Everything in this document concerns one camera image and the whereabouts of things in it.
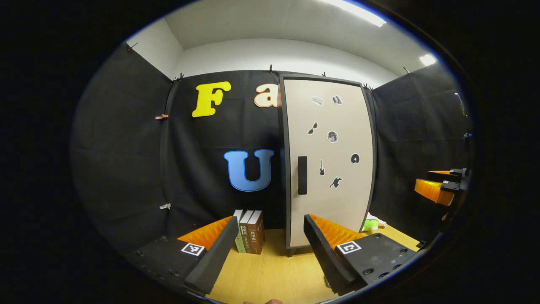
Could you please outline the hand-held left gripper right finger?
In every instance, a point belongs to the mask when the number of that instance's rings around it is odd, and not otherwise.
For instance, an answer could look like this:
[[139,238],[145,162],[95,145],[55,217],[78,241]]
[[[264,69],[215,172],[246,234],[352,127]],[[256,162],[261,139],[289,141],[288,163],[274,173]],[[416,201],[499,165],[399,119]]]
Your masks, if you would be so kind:
[[303,232],[329,287],[339,296],[378,283],[417,254],[382,233],[363,236],[312,214],[304,216]]

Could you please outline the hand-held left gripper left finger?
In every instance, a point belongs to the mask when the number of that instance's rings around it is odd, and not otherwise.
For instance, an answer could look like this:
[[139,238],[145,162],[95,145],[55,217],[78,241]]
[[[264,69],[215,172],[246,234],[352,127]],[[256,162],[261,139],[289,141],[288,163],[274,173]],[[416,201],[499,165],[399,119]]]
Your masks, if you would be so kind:
[[174,292],[206,296],[211,293],[238,232],[238,219],[228,216],[181,237],[158,237],[127,254],[127,260]]

